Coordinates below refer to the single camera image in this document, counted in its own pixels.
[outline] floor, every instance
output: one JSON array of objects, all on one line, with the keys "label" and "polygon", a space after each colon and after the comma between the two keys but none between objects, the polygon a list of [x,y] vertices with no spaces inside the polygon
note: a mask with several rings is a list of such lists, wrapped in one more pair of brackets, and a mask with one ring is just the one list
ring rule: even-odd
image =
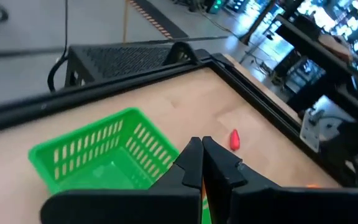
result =
[{"label": "floor", "polygon": [[[230,29],[236,35],[247,32],[253,23],[257,10],[250,7],[247,14],[237,15],[221,11],[209,15],[209,19],[198,13],[192,13],[184,6],[172,4],[170,0],[149,0],[172,22],[192,37],[217,37],[227,35],[225,39],[194,41],[195,49],[206,49],[210,53],[229,54],[240,61],[244,52],[255,44],[259,48],[253,53],[258,60],[273,68],[292,46],[275,35],[268,40],[261,35],[269,20],[262,23],[251,38],[250,46],[239,42],[236,37],[218,28],[210,20]],[[0,0],[9,11],[9,20],[0,24],[0,52],[7,50],[45,49],[61,47],[64,43],[64,5],[62,0]],[[69,1],[68,10],[69,44],[106,44],[122,42],[124,0],[75,0]],[[129,8],[127,41],[163,40],[165,37],[135,9]],[[48,93],[47,73],[60,57],[61,53],[40,54],[26,57],[0,58],[0,104]],[[247,57],[242,65],[250,70],[258,80],[280,95],[265,75],[255,66],[254,58]],[[64,82],[65,66],[55,77],[56,88]],[[328,113],[342,113],[336,105],[322,98],[318,107]]]}]

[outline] red object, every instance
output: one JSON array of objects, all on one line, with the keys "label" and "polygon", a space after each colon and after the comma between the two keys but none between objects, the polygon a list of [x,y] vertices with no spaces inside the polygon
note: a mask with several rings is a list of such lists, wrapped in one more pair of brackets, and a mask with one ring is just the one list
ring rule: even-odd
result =
[{"label": "red object", "polygon": [[236,129],[230,134],[230,149],[236,151],[240,148],[240,137]]}]

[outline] wooden table surface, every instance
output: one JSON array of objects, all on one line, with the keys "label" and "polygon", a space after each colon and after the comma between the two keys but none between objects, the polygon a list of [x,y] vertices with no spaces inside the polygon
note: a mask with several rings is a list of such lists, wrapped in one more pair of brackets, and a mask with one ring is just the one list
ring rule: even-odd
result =
[{"label": "wooden table surface", "polygon": [[[236,67],[296,119],[295,112],[249,71],[238,63]],[[229,133],[236,128],[241,148],[235,154],[277,184],[339,187],[212,70],[204,68],[0,131],[0,223],[39,223],[39,210],[49,193],[27,159],[34,145],[130,106],[139,107],[178,150],[192,136],[212,136],[228,148]]]}]

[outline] green plastic basket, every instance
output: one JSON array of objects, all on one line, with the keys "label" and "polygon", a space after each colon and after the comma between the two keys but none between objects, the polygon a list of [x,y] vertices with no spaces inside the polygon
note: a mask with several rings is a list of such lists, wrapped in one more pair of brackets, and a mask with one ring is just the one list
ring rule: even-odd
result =
[{"label": "green plastic basket", "polygon": [[[178,155],[139,109],[128,108],[35,146],[29,160],[55,194],[69,189],[148,189]],[[203,223],[211,223],[206,199]]]}]

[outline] orange and black tape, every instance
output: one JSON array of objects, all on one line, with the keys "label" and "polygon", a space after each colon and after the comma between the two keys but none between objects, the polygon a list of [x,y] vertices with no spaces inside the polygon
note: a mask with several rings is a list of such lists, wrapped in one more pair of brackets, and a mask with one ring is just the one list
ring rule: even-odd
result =
[{"label": "orange and black tape", "polygon": [[161,32],[168,39],[172,39],[171,34],[165,30],[155,19],[153,19],[149,14],[147,14],[135,1],[130,0],[129,4],[136,9],[145,19],[147,19],[158,31]]}]

